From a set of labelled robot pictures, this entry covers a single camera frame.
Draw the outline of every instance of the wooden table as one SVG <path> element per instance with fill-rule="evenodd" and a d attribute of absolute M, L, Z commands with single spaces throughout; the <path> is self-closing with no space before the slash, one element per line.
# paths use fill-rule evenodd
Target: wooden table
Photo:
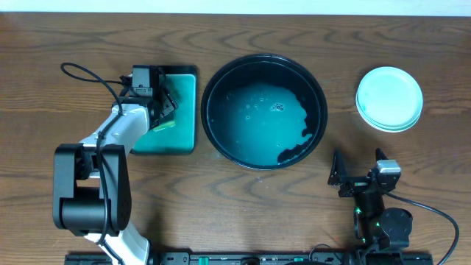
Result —
<path fill-rule="evenodd" d="M 70 251 L 98 250 L 52 222 L 53 154 L 92 133 L 113 99 L 101 85 L 64 75 L 62 62 L 112 80 L 138 63 L 196 65 L 201 98 L 225 63 L 264 52 L 296 60 L 321 84 L 329 120 L 320 145 L 287 169 L 244 169 L 214 149 L 198 113 L 193 154 L 128 158 L 139 231 L 155 244 L 193 251 L 360 244 L 353 200 L 338 198 L 327 176 L 335 147 L 362 174 L 380 146 L 403 168 L 395 194 L 460 224 L 449 261 L 468 264 L 471 19 L 65 13 L 0 15 L 0 264 L 63 264 Z M 375 130 L 356 110 L 358 82 L 378 66 L 397 66 L 422 87 L 422 116 L 406 132 Z M 385 203 L 413 213 L 410 250 L 442 258 L 453 240 L 446 219 Z"/>

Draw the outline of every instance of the soapy water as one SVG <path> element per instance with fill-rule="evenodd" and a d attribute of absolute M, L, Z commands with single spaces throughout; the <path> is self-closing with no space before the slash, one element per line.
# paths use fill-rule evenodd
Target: soapy water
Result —
<path fill-rule="evenodd" d="M 255 83 L 233 90 L 231 95 L 213 126 L 221 121 L 217 124 L 221 135 L 216 138 L 234 158 L 262 166 L 279 165 L 286 162 L 278 161 L 283 151 L 311 138 L 312 134 L 302 136 L 307 113 L 290 90 Z"/>

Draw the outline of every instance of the teal tray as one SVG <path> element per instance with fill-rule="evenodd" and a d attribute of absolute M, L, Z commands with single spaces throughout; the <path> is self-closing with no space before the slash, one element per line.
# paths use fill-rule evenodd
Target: teal tray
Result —
<path fill-rule="evenodd" d="M 176 155 L 193 152 L 196 140 L 196 69 L 193 66 L 162 66 L 167 88 L 178 108 L 174 126 L 150 130 L 131 150 L 136 155 Z"/>

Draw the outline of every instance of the white wall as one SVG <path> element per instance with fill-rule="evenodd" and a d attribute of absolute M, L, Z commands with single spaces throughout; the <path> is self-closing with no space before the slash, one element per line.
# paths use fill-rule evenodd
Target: white wall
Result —
<path fill-rule="evenodd" d="M 0 10 L 471 16 L 471 0 L 0 0 Z"/>

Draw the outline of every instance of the stack of plates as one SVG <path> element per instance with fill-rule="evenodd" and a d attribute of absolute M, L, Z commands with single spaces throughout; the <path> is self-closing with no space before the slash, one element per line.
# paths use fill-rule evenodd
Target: stack of plates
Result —
<path fill-rule="evenodd" d="M 380 67 L 361 80 L 356 106 L 361 118 L 372 127 L 398 133 L 417 123 L 423 97 L 410 74 L 394 67 Z"/>

